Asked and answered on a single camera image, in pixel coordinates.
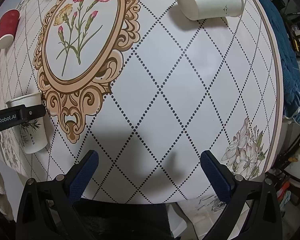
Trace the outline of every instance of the pink flower bud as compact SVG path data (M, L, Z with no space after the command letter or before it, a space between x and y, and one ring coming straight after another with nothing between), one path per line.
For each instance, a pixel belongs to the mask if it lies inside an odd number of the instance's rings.
M98 14L98 11L94 11L92 14L91 14L91 18L94 19Z

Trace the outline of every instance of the blue gripper pad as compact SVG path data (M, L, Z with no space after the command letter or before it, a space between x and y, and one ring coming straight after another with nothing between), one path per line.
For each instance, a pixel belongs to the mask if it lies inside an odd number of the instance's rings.
M99 164L99 155L93 151L69 185L68 200L79 201Z
M202 152L200 157L200 165L206 174L211 186L216 192L220 201L228 204L231 200L231 187L223 177L221 171L214 161L207 155L206 151Z

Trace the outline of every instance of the diamond pattern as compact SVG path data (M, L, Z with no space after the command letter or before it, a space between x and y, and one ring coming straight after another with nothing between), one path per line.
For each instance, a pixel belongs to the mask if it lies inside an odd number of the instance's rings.
M56 1L31 0L21 10L14 46L0 54L0 109L38 91L34 51ZM140 0L140 40L122 52L122 72L101 111L85 117L77 143L68 141L57 116L46 115L48 145L26 155L13 139L13 168L38 181L53 179L93 149L99 166L85 198L149 204L214 194L201 152L210 149L220 160L247 116L250 130L264 131L265 149L276 129L272 38L254 1L244 1L242 17L190 21L176 0Z

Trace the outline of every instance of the paper cup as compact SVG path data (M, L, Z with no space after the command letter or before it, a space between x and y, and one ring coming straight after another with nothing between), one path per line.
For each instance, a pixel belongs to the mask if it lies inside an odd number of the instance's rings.
M16 9L9 10L0 19L0 49L9 47L16 35L20 13Z
M183 14L190 20L215 17L237 17L244 9L243 0L177 0Z
M41 92L15 98L8 101L6 104L8 107L40 105ZM46 132L44 130L43 117L14 126L13 131L16 136L19 136L19 140L25 153L31 154L40 151L48 143Z

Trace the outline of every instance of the table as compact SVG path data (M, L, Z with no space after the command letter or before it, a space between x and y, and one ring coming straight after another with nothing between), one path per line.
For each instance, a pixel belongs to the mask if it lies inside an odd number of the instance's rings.
M45 181L94 149L83 197L116 203L213 194L207 149L246 179L265 172L282 71L263 8L244 4L240 17L190 21L176 0L23 0L14 44L0 51L0 109L41 91L48 145L27 155L6 130L0 158Z

